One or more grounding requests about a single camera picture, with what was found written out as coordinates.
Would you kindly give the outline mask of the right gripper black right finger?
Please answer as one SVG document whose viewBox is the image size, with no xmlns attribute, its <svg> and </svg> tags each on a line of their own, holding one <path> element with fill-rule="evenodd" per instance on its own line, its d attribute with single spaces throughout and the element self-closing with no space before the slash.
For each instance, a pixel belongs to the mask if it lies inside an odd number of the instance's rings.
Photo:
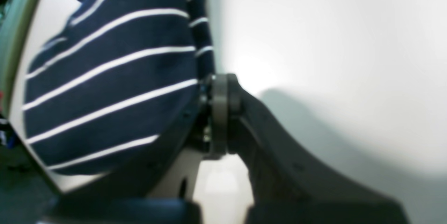
<svg viewBox="0 0 447 224">
<path fill-rule="evenodd" d="M 228 151 L 246 165 L 254 198 L 246 224 L 407 224 L 396 200 L 335 171 L 297 143 L 228 74 Z"/>
</svg>

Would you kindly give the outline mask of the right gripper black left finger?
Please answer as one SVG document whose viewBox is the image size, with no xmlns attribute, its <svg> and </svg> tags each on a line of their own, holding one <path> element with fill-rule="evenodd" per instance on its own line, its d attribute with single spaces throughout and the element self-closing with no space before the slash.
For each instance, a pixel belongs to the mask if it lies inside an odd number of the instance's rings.
<svg viewBox="0 0 447 224">
<path fill-rule="evenodd" d="M 228 152 L 228 77 L 212 75 L 158 140 L 51 203 L 47 224 L 200 224 L 200 162 Z"/>
</svg>

